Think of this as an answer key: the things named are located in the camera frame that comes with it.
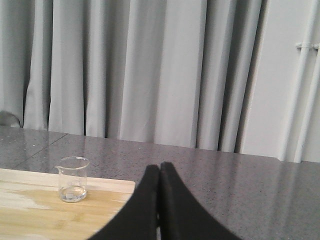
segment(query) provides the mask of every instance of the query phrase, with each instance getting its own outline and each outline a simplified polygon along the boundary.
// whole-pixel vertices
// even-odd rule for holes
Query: granite countertop
[[[200,204],[244,240],[320,239],[320,163],[0,126],[0,168],[58,173],[63,157],[90,160],[89,177],[137,184],[172,162]]]

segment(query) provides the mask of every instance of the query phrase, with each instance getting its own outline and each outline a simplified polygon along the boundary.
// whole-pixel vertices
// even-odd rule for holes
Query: countertop
[[[90,160],[88,177],[139,184],[147,165],[172,162],[200,204],[243,240],[320,239],[320,163],[0,126],[0,168],[58,173]]]

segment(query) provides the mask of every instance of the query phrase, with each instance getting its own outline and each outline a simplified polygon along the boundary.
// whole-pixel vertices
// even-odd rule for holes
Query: curtain fold
[[[261,0],[0,4],[0,111],[24,128],[234,151]]]
[[[83,0],[53,1],[49,131],[84,134]]]

